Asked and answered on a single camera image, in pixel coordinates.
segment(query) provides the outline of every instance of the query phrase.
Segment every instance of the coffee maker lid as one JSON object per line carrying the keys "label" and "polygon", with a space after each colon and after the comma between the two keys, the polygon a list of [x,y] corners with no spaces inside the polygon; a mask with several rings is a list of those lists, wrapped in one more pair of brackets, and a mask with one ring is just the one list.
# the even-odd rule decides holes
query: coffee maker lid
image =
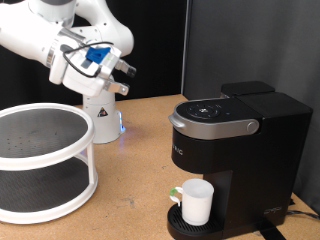
{"label": "coffee maker lid", "polygon": [[235,98],[182,102],[169,116],[178,132],[203,140],[254,134],[261,118],[259,113]]}

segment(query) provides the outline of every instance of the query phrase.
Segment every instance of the coffee maker control panel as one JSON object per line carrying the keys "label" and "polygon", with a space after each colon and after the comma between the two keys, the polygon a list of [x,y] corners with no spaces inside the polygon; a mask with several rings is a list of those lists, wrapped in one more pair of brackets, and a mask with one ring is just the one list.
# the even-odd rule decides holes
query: coffee maker control panel
{"label": "coffee maker control panel", "polygon": [[187,112],[198,118],[215,118],[220,114],[220,111],[212,105],[195,104],[187,108]]}

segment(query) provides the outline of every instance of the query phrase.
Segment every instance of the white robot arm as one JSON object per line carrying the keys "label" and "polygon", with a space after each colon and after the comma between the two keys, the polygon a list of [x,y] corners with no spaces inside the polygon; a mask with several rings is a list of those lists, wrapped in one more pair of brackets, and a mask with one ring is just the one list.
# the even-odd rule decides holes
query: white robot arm
{"label": "white robot arm", "polygon": [[[71,28],[75,13],[92,26]],[[131,53],[133,44],[131,31],[111,14],[105,0],[0,3],[0,45],[41,62],[50,68],[51,82],[83,94],[83,109],[95,123],[95,143],[113,141],[125,130],[114,93],[127,95],[129,88],[115,82],[111,73],[117,69],[135,75],[120,59]],[[93,61],[88,45],[109,52],[100,62]]]}

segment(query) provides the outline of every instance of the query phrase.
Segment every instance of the cable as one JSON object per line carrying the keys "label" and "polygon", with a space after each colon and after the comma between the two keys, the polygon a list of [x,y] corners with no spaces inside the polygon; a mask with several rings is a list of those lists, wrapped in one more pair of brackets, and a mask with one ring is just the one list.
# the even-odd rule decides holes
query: cable
{"label": "cable", "polygon": [[306,213],[306,212],[301,212],[301,211],[297,211],[297,210],[292,210],[292,211],[288,211],[287,215],[293,215],[293,214],[305,214],[308,215],[310,217],[313,217],[315,219],[320,220],[320,216],[314,213]]}
{"label": "cable", "polygon": [[99,66],[98,70],[95,72],[94,75],[88,75],[84,72],[82,72],[79,68],[77,68],[71,61],[70,59],[66,56],[66,54],[70,54],[70,53],[73,53],[73,52],[76,52],[76,51],[79,51],[81,49],[84,49],[86,47],[90,47],[90,46],[94,46],[94,45],[99,45],[99,44],[111,44],[111,45],[114,45],[112,42],[98,42],[98,43],[91,43],[91,44],[86,44],[86,45],[83,45],[79,48],[76,48],[76,49],[72,49],[72,50],[67,50],[67,51],[64,51],[63,52],[63,57],[64,59],[69,63],[69,65],[71,67],[74,68],[74,70],[76,70],[78,73],[82,74],[83,76],[87,77],[87,78],[96,78],[99,73],[101,72],[101,66]]}

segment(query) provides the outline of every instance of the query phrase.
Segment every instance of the blue light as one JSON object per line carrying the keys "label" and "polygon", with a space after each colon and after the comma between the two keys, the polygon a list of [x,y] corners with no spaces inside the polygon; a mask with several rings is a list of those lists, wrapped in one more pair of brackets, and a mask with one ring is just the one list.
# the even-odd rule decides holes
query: blue light
{"label": "blue light", "polygon": [[120,131],[124,132],[126,127],[122,125],[122,112],[120,112]]}

